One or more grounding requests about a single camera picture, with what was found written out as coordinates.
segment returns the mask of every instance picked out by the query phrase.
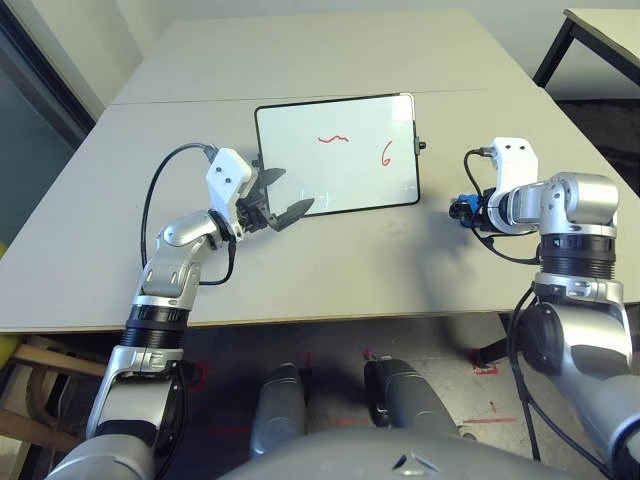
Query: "black table leg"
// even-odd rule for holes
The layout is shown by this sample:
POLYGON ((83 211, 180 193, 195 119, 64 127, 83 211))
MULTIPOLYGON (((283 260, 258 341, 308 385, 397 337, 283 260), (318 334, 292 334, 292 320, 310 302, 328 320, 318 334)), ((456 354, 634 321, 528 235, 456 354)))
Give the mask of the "black table leg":
POLYGON ((540 67, 538 67, 538 71, 533 76, 533 81, 539 87, 545 87, 553 75, 553 72, 556 71, 558 64, 564 57, 564 54, 567 52, 569 45, 573 41, 573 35, 571 35, 571 30, 573 29, 575 23, 566 19, 556 35, 555 40, 551 44, 549 51, 542 60, 540 67))
MULTIPOLYGON (((502 322, 502 326, 504 327, 505 332, 507 331, 507 326, 509 325, 510 318, 511 315, 508 313, 500 314, 500 321, 502 322)), ((489 368, 490 364, 495 363, 498 360, 505 358, 506 356, 506 338, 498 340, 497 342, 494 342, 491 345, 487 345, 486 347, 474 350, 470 354, 471 362, 480 368, 489 368)))

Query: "whiteboard frame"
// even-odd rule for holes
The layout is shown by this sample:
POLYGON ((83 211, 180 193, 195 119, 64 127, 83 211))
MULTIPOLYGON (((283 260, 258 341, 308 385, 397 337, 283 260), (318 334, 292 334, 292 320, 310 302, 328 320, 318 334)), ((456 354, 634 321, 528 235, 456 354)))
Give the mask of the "whiteboard frame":
MULTIPOLYGON (((363 210, 378 210, 381 208, 391 208, 391 207, 403 207, 403 206, 408 206, 408 205, 415 205, 417 204, 420 199, 422 198, 422 192, 420 191, 420 169, 419 169, 419 165, 418 165, 418 155, 420 155, 420 146, 419 146, 419 137, 417 135, 417 131, 416 131, 416 110, 415 110, 415 102, 413 99, 413 95, 411 95, 410 93, 384 93, 384 94, 378 94, 378 95, 367 95, 367 96, 361 96, 361 97, 348 97, 348 98, 334 98, 334 99, 329 99, 329 100, 313 100, 310 102, 295 102, 295 103, 279 103, 277 105, 262 105, 258 108, 255 109, 255 111, 253 112, 253 118, 254 118, 254 122, 256 125, 256 136, 258 138, 258 164, 259 164, 259 169, 260 171, 263 171, 264 168, 264 160, 263 160, 263 155, 262 155, 262 143, 260 142, 260 127, 258 124, 258 111, 263 110, 263 109, 267 109, 267 108, 282 108, 282 107, 297 107, 297 106, 301 106, 301 105, 314 105, 314 104, 318 104, 318 103, 337 103, 337 102, 352 102, 352 101, 358 101, 358 100, 370 100, 372 98, 384 98, 384 97, 397 97, 400 95, 407 95, 409 97, 411 97, 411 115, 412 115, 412 125, 413 125, 413 145, 414 145, 414 149, 413 149, 413 153, 414 153, 414 159, 415 159, 415 167, 416 167, 416 190, 418 192, 418 195, 416 197, 416 200, 413 202, 405 202, 405 203, 392 203, 392 204, 387 204, 387 205, 375 205, 375 206, 371 206, 371 207, 362 207, 362 208, 350 208, 350 209, 344 209, 344 210, 334 210, 332 212, 318 212, 318 213, 308 213, 305 214, 305 217, 319 217, 322 215, 334 215, 334 214, 338 214, 338 213, 350 213, 350 212, 360 212, 363 210)), ((266 197, 266 202, 267 202, 267 207, 269 207, 269 187, 265 188, 265 197, 266 197)))

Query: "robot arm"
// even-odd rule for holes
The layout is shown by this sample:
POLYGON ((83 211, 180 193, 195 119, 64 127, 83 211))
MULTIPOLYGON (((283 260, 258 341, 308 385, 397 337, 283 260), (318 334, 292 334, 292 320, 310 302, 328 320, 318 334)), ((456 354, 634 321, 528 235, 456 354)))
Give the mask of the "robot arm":
POLYGON ((179 362, 200 267, 225 242, 233 255, 245 232, 267 225, 279 231, 304 215, 313 199, 280 216, 269 212, 264 189, 284 173, 257 175, 234 150, 216 151, 207 173, 212 209, 179 219, 156 237, 156 252, 140 276, 125 332, 94 401, 87 440, 49 479, 93 478, 96 472, 101 478, 154 477, 155 452, 179 440, 173 428, 185 408, 179 362))
POLYGON ((573 405, 616 477, 635 478, 640 377, 630 373, 629 321, 622 284, 613 279, 618 191, 600 175, 558 173, 537 182, 537 157, 523 139, 497 138, 481 152, 498 171, 495 191, 478 202, 486 229, 541 237, 539 302, 523 313, 517 344, 573 405))

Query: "whiteboard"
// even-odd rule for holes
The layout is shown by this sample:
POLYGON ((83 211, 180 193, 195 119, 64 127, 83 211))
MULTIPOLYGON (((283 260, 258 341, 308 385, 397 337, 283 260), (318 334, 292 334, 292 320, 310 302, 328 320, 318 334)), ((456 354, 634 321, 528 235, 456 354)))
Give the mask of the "whiteboard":
POLYGON ((286 170, 267 189, 275 214, 305 198, 307 215, 420 198, 409 94, 270 105, 255 118, 263 167, 286 170))

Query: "cable connector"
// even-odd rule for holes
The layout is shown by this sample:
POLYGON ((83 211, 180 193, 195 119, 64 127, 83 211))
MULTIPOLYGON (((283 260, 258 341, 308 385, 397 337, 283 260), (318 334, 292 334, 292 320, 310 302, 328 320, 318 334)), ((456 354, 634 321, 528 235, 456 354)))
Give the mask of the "cable connector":
POLYGON ((216 155, 218 154, 218 150, 219 148, 216 147, 215 145, 205 145, 202 150, 204 151, 204 154, 207 156, 207 159, 209 160, 209 164, 213 163, 213 159, 216 158, 216 155))
POLYGON ((480 147, 478 149, 478 155, 481 157, 493 157, 495 150, 492 147, 480 147))

